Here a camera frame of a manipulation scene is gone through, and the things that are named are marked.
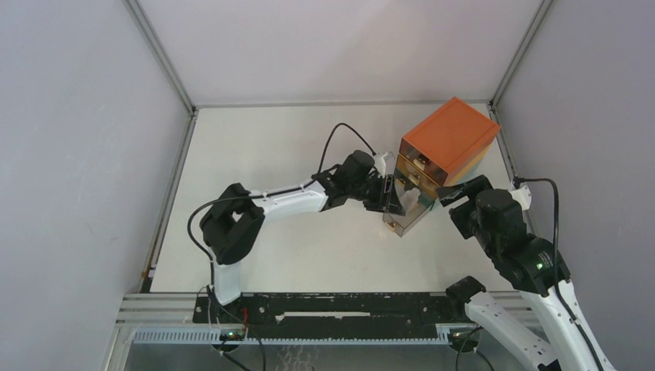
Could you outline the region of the orange clear drawer organizer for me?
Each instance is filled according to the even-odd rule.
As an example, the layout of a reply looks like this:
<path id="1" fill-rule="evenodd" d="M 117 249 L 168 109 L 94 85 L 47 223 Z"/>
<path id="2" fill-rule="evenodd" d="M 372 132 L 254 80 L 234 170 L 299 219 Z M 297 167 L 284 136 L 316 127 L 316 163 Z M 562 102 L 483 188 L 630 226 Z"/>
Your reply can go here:
<path id="1" fill-rule="evenodd" d="M 399 196 L 414 188 L 422 194 L 404 216 L 385 213 L 387 227 L 400 237 L 408 233 L 435 206 L 438 188 L 456 185 L 478 166 L 500 129 L 487 115 L 453 97 L 403 135 L 395 186 Z"/>

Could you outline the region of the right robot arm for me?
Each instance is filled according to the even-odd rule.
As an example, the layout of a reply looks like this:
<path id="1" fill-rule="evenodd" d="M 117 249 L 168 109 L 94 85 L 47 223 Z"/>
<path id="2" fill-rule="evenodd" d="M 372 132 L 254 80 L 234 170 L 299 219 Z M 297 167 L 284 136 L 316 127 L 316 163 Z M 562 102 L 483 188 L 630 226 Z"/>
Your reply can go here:
<path id="1" fill-rule="evenodd" d="M 531 182 L 516 177 L 510 189 L 495 189 L 479 175 L 439 188 L 437 197 L 442 206 L 466 200 L 450 209 L 450 219 L 464 239 L 476 239 L 494 268 L 527 302 L 545 336 L 509 314 L 471 276 L 447 288 L 447 314 L 458 322 L 476 323 L 530 370 L 612 370 L 559 252 L 559 221 L 554 221 L 551 240 L 528 232 L 524 212 L 531 206 Z"/>

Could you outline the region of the clear small bottle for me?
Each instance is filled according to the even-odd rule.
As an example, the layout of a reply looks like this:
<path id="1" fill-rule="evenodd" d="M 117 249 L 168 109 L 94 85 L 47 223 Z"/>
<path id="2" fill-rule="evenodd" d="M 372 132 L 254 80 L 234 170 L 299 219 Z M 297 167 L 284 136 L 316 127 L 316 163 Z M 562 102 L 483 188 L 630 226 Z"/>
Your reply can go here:
<path id="1" fill-rule="evenodd" d="M 414 188 L 408 191 L 405 191 L 400 197 L 399 201 L 402 204 L 403 208 L 406 210 L 411 210 L 419 204 L 419 198 L 422 192 L 420 189 Z"/>

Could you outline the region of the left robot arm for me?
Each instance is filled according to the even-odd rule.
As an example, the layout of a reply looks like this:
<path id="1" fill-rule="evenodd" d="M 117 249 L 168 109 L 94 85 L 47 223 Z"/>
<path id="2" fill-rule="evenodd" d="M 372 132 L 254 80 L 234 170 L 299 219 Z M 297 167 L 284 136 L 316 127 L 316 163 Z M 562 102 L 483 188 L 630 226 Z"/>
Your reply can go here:
<path id="1" fill-rule="evenodd" d="M 253 249 L 265 223 L 324 212 L 349 199 L 361 202 L 370 212 L 405 215 L 395 176 L 386 171 L 390 157 L 389 152 L 370 155 L 356 150 L 341 164 L 320 170 L 301 185 L 260 192 L 234 183 L 218 199 L 200 206 L 205 215 L 199 220 L 202 241 L 198 245 L 211 264 L 212 313 L 223 322 L 239 317 L 240 262 Z"/>

